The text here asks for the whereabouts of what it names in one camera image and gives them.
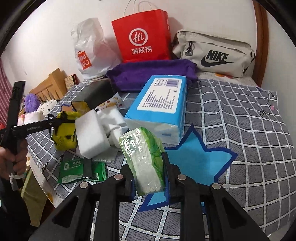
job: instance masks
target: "hi logo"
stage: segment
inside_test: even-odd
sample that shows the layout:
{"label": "hi logo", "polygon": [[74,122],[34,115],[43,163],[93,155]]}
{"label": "hi logo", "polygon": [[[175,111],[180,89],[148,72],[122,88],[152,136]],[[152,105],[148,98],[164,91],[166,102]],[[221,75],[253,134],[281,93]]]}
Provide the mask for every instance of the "hi logo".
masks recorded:
{"label": "hi logo", "polygon": [[[229,64],[233,62],[226,62],[226,59],[229,54],[222,53],[219,51],[209,50],[208,54],[203,57],[200,61],[200,64],[204,67],[212,67],[221,64]],[[215,62],[207,62],[206,59],[213,60]]]}
{"label": "hi logo", "polygon": [[148,41],[148,33],[142,28],[135,28],[130,32],[129,40],[135,46],[142,46]]}

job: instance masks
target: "red paper bag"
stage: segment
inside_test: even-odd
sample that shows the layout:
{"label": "red paper bag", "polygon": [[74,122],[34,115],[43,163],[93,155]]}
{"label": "red paper bag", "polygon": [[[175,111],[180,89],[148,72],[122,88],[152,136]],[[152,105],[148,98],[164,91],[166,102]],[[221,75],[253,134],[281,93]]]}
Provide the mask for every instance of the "red paper bag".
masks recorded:
{"label": "red paper bag", "polygon": [[80,60],[80,63],[82,65],[82,69],[85,70],[87,68],[89,68],[90,66],[92,66],[91,61],[89,60],[89,58],[87,57],[85,51],[78,52],[78,58]]}
{"label": "red paper bag", "polygon": [[0,123],[0,130],[4,129],[5,128],[5,125]]}
{"label": "red paper bag", "polygon": [[165,60],[171,57],[168,13],[151,10],[112,21],[123,62]]}

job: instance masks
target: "beige waist bag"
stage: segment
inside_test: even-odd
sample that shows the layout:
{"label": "beige waist bag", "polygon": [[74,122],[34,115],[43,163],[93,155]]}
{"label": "beige waist bag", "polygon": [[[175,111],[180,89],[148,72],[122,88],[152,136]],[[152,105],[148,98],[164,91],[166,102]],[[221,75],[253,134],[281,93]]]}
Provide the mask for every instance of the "beige waist bag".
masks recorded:
{"label": "beige waist bag", "polygon": [[207,72],[242,77],[255,58],[248,43],[195,30],[179,30],[174,43],[173,53],[179,59],[189,59]]}

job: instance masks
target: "tissue package label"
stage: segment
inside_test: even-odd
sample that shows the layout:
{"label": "tissue package label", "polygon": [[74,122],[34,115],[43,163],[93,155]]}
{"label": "tissue package label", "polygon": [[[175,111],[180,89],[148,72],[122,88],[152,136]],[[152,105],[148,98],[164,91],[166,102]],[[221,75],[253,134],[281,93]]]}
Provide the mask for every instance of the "tissue package label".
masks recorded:
{"label": "tissue package label", "polygon": [[178,78],[155,78],[137,110],[176,113],[181,84]]}

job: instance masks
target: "gray bedsheet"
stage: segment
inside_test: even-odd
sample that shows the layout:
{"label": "gray bedsheet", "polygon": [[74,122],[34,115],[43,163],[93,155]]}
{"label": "gray bedsheet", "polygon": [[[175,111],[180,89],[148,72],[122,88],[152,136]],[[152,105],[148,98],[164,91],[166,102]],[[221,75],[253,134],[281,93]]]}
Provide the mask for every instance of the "gray bedsheet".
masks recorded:
{"label": "gray bedsheet", "polygon": [[[85,85],[74,86],[51,113],[56,115],[62,104],[70,104]],[[124,108],[120,111],[125,115],[137,94],[121,93],[121,96]],[[207,147],[227,147],[238,153],[219,182],[266,234],[295,218],[296,154],[279,115],[275,92],[200,79],[187,94],[185,131],[191,124]],[[29,136],[28,143],[29,152],[44,171],[48,183],[59,196],[66,198],[80,182],[57,183],[62,153],[56,151],[48,131]],[[74,152],[65,152],[65,158],[73,156]],[[124,156],[119,152],[115,163],[107,166],[108,177],[118,173],[123,164]],[[137,197],[133,203],[120,204],[120,237],[126,240],[178,239],[180,206],[175,204],[139,213],[144,199],[144,196]]]}

